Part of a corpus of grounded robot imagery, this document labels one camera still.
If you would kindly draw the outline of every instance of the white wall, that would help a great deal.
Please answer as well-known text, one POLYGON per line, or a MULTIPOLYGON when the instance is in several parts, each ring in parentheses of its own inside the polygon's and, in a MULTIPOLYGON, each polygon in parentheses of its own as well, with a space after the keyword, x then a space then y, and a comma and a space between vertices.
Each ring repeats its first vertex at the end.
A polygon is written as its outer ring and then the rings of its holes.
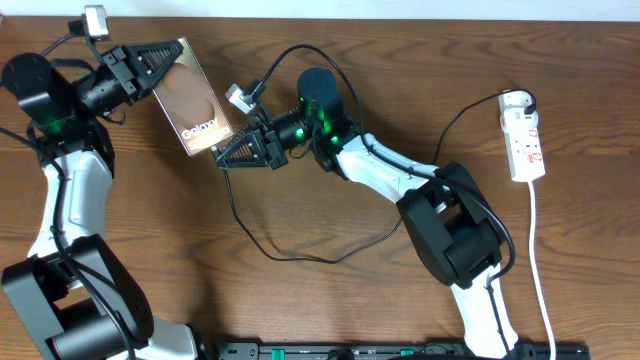
POLYGON ((640 21, 640 0, 0 0, 3 15, 640 21))

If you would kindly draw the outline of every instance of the power strip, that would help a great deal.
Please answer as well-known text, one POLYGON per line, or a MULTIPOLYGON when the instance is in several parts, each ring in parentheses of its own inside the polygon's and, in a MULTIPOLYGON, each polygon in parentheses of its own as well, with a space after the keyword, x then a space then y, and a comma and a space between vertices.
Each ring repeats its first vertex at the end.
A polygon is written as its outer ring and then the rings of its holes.
POLYGON ((511 179, 517 182, 533 181, 545 174, 537 128, 538 113, 525 114, 524 111, 531 102, 531 96, 524 91, 498 97, 511 179))

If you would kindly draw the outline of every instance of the white cable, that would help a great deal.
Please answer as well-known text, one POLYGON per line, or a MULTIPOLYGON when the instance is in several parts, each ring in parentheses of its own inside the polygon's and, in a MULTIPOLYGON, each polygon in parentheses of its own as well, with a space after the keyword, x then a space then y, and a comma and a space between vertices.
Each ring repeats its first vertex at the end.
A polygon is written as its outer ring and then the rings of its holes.
POLYGON ((544 321, 544 328, 547 330, 547 337, 549 339, 549 359, 556 359, 556 343, 553 339, 553 330, 551 330, 551 321, 549 321, 549 314, 547 313, 547 306, 544 304, 544 297, 542 296, 542 286, 540 285, 540 275, 538 275, 538 265, 536 265, 536 194, 533 190, 533 181, 529 181, 529 196, 531 197, 531 227, 529 228, 529 261, 531 262, 531 272, 533 273, 533 282, 536 286, 536 293, 538 294, 538 303, 540 303, 540 312, 542 313, 542 320, 544 321))

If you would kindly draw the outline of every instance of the wooden surface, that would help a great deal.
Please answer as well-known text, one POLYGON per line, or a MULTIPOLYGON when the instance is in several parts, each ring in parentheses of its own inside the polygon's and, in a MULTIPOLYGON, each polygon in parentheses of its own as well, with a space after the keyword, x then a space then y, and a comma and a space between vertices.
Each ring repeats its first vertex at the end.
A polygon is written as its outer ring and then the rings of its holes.
MULTIPOLYGON (((0 62, 46 48, 67 20, 5 19, 0 62)), ((508 87, 531 90, 548 174, 536 182, 537 256, 556 337, 586 342, 594 359, 640 356, 637 25, 111 18, 110 27, 112 41, 102 50, 187 36, 218 96, 261 77, 289 45, 315 44, 348 74, 372 132, 423 162, 462 107, 508 87)), ((80 40, 52 55, 91 60, 80 40)), ((309 52, 287 57, 264 102, 276 113, 294 105, 297 76, 316 65, 326 66, 309 52)), ((223 106, 240 129, 246 119, 223 106)), ((0 109, 0 124, 22 132, 28 118, 6 91, 0 109)), ((108 126, 117 159, 106 235, 154 314, 191 322, 211 340, 463 336, 451 291, 421 265, 404 227, 339 266, 274 263, 234 222, 213 159, 185 155, 154 99, 125 110, 126 126, 108 126)), ((501 280, 509 318, 521 337, 546 341, 528 262, 528 192, 510 180, 497 117, 497 101, 465 115, 440 161, 468 167, 514 236, 516 265, 501 280)), ((5 137, 0 179, 4 268, 22 261, 36 238, 46 183, 33 153, 5 137)), ((325 174, 312 157, 278 171, 232 171, 231 179, 241 217, 272 254, 277 247, 338 257, 382 236, 398 218, 393 204, 325 174)), ((0 357, 37 358, 5 296, 0 320, 0 357)))

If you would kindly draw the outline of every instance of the white power strip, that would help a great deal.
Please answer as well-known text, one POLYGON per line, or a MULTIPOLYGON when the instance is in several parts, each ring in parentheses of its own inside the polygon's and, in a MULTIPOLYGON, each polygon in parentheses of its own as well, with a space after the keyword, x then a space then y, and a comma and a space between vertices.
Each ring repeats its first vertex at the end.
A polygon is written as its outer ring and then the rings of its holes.
POLYGON ((533 99, 524 91, 514 91, 498 97, 500 104, 500 126, 504 131, 509 157, 509 169, 511 179, 517 182, 526 182, 529 185, 531 196, 531 225, 529 228, 529 261, 533 283, 540 304, 540 312, 544 328, 549 339, 549 359, 556 359, 556 344, 551 329, 551 321, 544 303, 542 285, 538 275, 538 265, 535 255, 535 231, 536 231, 536 195, 533 189, 533 180, 545 174, 544 161, 542 160, 542 148, 538 134, 538 113, 526 114, 525 108, 532 104, 533 99))
POLYGON ((525 114, 531 101, 531 96, 524 91, 498 97, 511 179, 517 182, 533 181, 545 174, 537 128, 538 113, 525 114))

